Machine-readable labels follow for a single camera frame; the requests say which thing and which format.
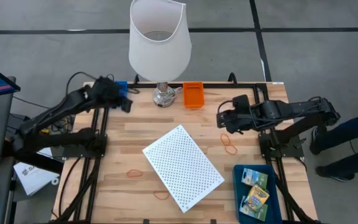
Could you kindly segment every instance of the shoe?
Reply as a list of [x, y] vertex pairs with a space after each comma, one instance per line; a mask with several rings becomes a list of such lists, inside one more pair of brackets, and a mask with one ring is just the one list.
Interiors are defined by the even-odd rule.
[[332, 178], [332, 179], [337, 180], [339, 182], [348, 182], [348, 181], [354, 179], [354, 174], [349, 174], [349, 175], [343, 176], [343, 177], [336, 177], [336, 176], [327, 175], [327, 174], [324, 173], [324, 169], [321, 166], [316, 168], [316, 173], [320, 177], [329, 177], [329, 178]]
[[310, 143], [309, 150], [311, 153], [313, 153], [313, 155], [318, 155], [321, 152], [321, 150], [316, 147], [316, 143], [315, 143], [316, 138], [319, 136], [319, 134], [321, 134], [321, 131], [322, 130], [320, 130], [319, 127], [315, 127], [311, 131], [311, 143]]

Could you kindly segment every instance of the lamp base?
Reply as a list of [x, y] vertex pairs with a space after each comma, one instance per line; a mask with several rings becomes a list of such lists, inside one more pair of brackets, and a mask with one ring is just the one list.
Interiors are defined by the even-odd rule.
[[153, 92], [154, 103], [162, 108], [169, 107], [175, 101], [176, 93], [167, 82], [157, 83], [156, 89]]

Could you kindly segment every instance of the orange rubber band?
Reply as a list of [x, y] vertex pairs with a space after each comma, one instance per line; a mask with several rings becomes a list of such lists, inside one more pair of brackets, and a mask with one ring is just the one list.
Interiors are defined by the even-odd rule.
[[[129, 175], [131, 172], [138, 172], [139, 175]], [[127, 172], [127, 177], [129, 177], [129, 178], [140, 177], [141, 175], [143, 175], [143, 172], [140, 171], [140, 170], [136, 170], [136, 169], [132, 169], [132, 170]]]
[[[168, 193], [168, 195], [167, 195], [167, 197], [165, 197], [165, 198], [160, 198], [160, 197], [158, 197], [156, 194], [159, 194], [159, 193]], [[154, 195], [154, 197], [156, 197], [157, 199], [159, 199], [159, 200], [166, 200], [166, 199], [168, 199], [169, 198], [169, 191], [167, 191], [167, 190], [156, 190], [156, 191], [154, 191], [153, 192], [153, 195]]]
[[227, 147], [228, 146], [225, 146], [224, 147], [224, 150], [228, 153], [228, 154], [230, 154], [230, 155], [236, 155], [237, 154], [237, 148], [235, 147], [235, 146], [232, 146], [232, 145], [230, 145], [231, 147], [233, 147], [236, 151], [235, 152], [230, 152], [230, 151], [228, 151], [228, 149], [227, 149]]
[[[229, 141], [228, 144], [225, 144], [225, 143], [224, 143], [224, 140], [223, 140], [222, 136], [227, 137], [227, 140]], [[221, 141], [222, 141], [222, 143], [223, 143], [224, 146], [230, 146], [230, 145], [231, 145], [230, 138], [229, 138], [229, 136], [228, 136], [227, 134], [223, 134], [223, 133], [221, 134]]]

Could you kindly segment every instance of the leg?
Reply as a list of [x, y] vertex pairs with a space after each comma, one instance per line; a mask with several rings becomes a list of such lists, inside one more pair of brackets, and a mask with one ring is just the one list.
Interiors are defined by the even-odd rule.
[[358, 172], [358, 153], [324, 167], [317, 167], [317, 173], [323, 177], [346, 177]]
[[358, 117], [340, 124], [338, 127], [327, 133], [317, 133], [314, 136], [311, 151], [320, 152], [355, 138], [358, 138]]

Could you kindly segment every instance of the pants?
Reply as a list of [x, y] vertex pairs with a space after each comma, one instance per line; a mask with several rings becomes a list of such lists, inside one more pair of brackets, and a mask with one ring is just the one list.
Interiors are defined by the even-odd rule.
[[[358, 138], [358, 117], [318, 136], [314, 143], [318, 149], [326, 150], [355, 138]], [[331, 176], [344, 177], [356, 172], [358, 172], [358, 153], [323, 167], [323, 173]]]

